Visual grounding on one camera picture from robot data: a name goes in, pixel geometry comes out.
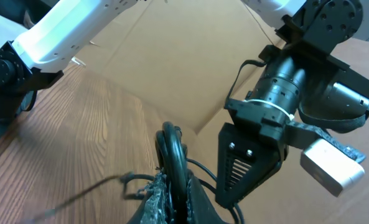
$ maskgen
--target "screw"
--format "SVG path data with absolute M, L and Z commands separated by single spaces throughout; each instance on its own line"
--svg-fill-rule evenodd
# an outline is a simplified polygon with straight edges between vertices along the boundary
M 233 149 L 234 149 L 234 147 L 235 147 L 235 144 L 234 144 L 234 143 L 232 143 L 232 142 L 228 145 L 228 148 L 229 148 L 229 149 L 231 149 L 231 150 L 233 150 Z
M 246 152 L 246 155 L 247 155 L 248 157 L 251 157 L 251 156 L 253 155 L 252 150 L 248 149 L 248 150 L 247 150 L 247 152 Z

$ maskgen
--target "wooden tabletop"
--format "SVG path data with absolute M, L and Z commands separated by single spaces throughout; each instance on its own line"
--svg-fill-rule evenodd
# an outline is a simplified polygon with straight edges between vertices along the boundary
M 15 223 L 113 174 L 155 174 L 154 135 L 170 117 L 78 65 L 41 91 L 0 139 L 0 223 Z M 181 126 L 189 154 L 195 134 Z M 130 183 L 130 191 L 144 187 Z M 126 223 L 140 202 L 110 182 L 45 223 Z

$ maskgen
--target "black cylinder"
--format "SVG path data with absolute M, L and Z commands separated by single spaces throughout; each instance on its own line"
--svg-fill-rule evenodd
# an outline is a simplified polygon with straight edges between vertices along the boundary
M 294 114 L 305 82 L 305 71 L 296 67 L 292 57 L 282 55 L 267 64 L 249 100 L 268 101 Z

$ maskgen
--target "white ring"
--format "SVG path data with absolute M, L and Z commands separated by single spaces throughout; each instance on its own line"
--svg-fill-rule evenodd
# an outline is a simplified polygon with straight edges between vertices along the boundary
M 260 102 L 260 103 L 266 103 L 267 105 L 273 106 L 277 109 L 279 109 L 280 111 L 282 111 L 290 120 L 293 120 L 295 118 L 295 116 L 293 114 L 289 114 L 287 111 L 285 111 L 284 109 L 282 109 L 281 107 L 275 105 L 272 102 L 268 102 L 266 100 L 258 100 L 258 99 L 252 99 L 252 100 L 243 100 L 245 103 L 248 102 Z

